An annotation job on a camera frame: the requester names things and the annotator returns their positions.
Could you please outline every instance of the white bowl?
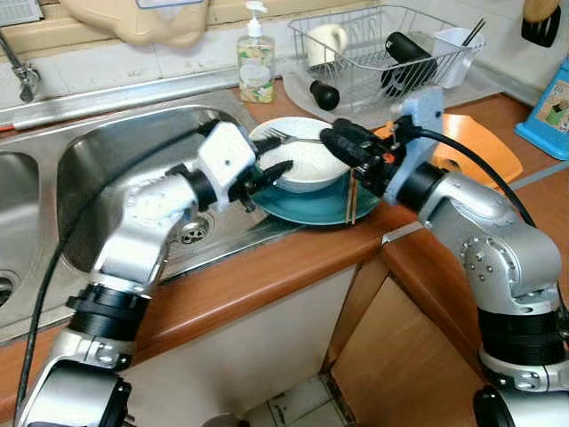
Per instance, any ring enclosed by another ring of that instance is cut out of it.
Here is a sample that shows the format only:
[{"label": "white bowl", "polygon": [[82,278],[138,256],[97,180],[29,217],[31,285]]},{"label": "white bowl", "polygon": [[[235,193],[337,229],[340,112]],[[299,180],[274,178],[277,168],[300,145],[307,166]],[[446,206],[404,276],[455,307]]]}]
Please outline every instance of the white bowl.
[{"label": "white bowl", "polygon": [[[317,140],[320,131],[331,126],[321,120],[307,117],[281,117],[257,126],[251,132],[252,140],[260,140],[269,128],[294,135],[297,138]],[[261,169],[285,160],[294,162],[293,169],[283,174],[276,185],[292,193],[308,193],[323,189],[349,169],[328,151],[324,144],[289,142],[265,153],[258,162]]]}]

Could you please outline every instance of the white mug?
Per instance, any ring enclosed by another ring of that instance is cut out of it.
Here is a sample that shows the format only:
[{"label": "white mug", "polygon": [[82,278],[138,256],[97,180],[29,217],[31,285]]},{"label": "white mug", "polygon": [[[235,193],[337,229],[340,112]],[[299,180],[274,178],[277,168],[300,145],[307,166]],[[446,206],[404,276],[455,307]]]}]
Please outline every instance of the white mug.
[{"label": "white mug", "polygon": [[308,35],[311,38],[306,37],[305,42],[309,67],[335,61],[334,51],[342,53],[348,45],[348,33],[338,24],[320,25],[311,29]]}]

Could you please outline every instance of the soap dispenser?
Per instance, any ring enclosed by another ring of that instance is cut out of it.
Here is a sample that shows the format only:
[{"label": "soap dispenser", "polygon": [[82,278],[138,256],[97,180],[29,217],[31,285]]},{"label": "soap dispenser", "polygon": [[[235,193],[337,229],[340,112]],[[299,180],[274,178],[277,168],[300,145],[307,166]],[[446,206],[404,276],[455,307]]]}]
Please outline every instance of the soap dispenser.
[{"label": "soap dispenser", "polygon": [[269,103],[275,99],[275,40],[262,34],[258,12],[267,12],[262,2],[246,2],[252,19],[247,35],[237,41],[241,101]]}]

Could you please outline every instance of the silver robotic arm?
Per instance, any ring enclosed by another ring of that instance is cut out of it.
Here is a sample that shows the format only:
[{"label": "silver robotic arm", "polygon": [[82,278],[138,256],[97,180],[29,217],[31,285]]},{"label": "silver robotic arm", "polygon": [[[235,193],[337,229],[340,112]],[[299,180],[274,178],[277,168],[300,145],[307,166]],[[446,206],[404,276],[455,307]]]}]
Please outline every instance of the silver robotic arm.
[{"label": "silver robotic arm", "polygon": [[567,426],[569,357],[567,315],[557,288],[559,251],[501,193],[427,163],[436,142],[426,140],[434,133],[422,129],[441,132],[442,99],[437,88],[407,99],[385,140],[341,119],[321,139],[370,191],[417,212],[464,268],[478,307],[480,362],[491,384],[474,398],[478,424]]},{"label": "silver robotic arm", "polygon": [[252,178],[256,157],[278,141],[254,145],[230,123],[217,124],[197,161],[127,189],[120,221],[102,247],[90,283],[68,300],[76,312],[57,337],[17,427],[128,426],[131,385],[116,373],[130,365],[134,339],[166,256],[166,241],[185,214],[222,209],[271,183],[284,162]]}]

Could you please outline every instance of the tile floor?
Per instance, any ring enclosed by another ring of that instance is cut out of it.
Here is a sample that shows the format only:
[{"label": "tile floor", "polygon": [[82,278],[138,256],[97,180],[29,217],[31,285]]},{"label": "tile floor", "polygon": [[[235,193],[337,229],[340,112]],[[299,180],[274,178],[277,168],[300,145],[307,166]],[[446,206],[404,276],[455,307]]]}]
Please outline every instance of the tile floor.
[{"label": "tile floor", "polygon": [[309,378],[244,415],[251,427],[344,427],[348,424],[324,378]]}]

